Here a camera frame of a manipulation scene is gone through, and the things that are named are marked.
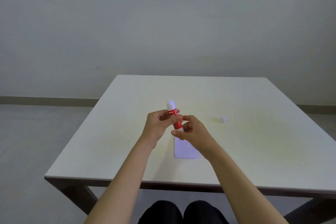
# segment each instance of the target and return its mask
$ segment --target gray floor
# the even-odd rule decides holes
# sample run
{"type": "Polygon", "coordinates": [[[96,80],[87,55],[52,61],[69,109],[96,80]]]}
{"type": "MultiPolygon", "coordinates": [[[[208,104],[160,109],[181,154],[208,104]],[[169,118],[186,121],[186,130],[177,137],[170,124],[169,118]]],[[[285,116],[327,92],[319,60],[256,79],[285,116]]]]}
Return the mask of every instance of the gray floor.
{"type": "MultiPolygon", "coordinates": [[[[44,179],[44,174],[92,108],[0,105],[0,223],[82,223],[86,215],[44,179]]],[[[336,139],[336,115],[309,115],[336,139]]],[[[103,188],[92,188],[100,196],[103,188]]],[[[309,199],[267,197],[286,214],[309,199]]],[[[195,200],[216,206],[237,223],[224,194],[141,190],[131,223],[157,200],[181,212],[195,200]]]]}

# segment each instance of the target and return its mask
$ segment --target leg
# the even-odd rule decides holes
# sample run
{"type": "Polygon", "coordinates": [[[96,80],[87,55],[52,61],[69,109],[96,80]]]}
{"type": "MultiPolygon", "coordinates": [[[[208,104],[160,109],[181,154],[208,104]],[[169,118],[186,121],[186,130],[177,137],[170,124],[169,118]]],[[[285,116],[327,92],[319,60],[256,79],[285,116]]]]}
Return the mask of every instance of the leg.
{"type": "Polygon", "coordinates": [[[336,199],[312,199],[285,216],[290,224],[320,224],[336,217],[336,199]]]}
{"type": "Polygon", "coordinates": [[[160,200],[149,207],[141,216],[138,224],[182,224],[183,218],[177,206],[169,201],[160,200]]]}
{"type": "Polygon", "coordinates": [[[46,177],[44,179],[62,192],[87,215],[98,201],[95,194],[86,185],[77,182],[73,183],[71,180],[67,181],[66,179],[62,180],[46,177]]]}
{"type": "Polygon", "coordinates": [[[185,224],[229,224],[220,210],[201,200],[187,206],[183,221],[185,224]]]}

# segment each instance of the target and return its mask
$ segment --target person's right arm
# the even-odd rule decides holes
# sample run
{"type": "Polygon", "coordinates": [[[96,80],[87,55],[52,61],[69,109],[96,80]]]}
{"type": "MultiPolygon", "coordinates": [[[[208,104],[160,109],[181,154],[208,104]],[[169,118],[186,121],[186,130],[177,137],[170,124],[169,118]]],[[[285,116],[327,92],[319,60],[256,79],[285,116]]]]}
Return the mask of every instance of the person's right arm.
{"type": "Polygon", "coordinates": [[[171,134],[189,141],[211,163],[239,224],[288,223],[252,184],[233,159],[217,144],[205,126],[194,116],[184,116],[184,132],[171,134]]]}

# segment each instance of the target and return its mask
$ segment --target table leg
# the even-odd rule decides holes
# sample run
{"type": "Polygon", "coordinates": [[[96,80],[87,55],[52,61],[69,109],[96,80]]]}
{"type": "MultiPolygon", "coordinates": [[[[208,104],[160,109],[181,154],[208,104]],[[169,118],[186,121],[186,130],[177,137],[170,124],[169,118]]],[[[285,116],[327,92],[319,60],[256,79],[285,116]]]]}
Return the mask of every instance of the table leg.
{"type": "Polygon", "coordinates": [[[67,184],[66,181],[45,178],[50,184],[62,192],[68,199],[87,215],[98,201],[92,190],[82,184],[67,184]]]}
{"type": "Polygon", "coordinates": [[[336,217],[336,199],[314,198],[285,216],[289,224],[320,224],[336,217]]]}

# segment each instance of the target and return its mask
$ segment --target hand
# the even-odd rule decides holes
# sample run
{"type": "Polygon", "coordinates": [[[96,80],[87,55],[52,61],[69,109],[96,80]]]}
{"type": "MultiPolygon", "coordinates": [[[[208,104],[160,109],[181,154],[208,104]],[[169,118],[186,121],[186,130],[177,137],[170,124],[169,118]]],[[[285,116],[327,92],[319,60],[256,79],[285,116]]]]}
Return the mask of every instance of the hand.
{"type": "Polygon", "coordinates": [[[183,130],[173,130],[171,134],[178,137],[181,140],[187,140],[195,147],[205,158],[216,148],[220,148],[215,139],[209,134],[208,130],[205,128],[202,122],[200,122],[193,115],[183,116],[183,120],[188,120],[189,122],[183,124],[183,130]]]}
{"type": "Polygon", "coordinates": [[[163,136],[166,129],[178,121],[182,121],[182,115],[170,117],[168,110],[151,112],[147,115],[147,120],[143,132],[139,138],[147,141],[155,148],[158,140],[163,136]]]}

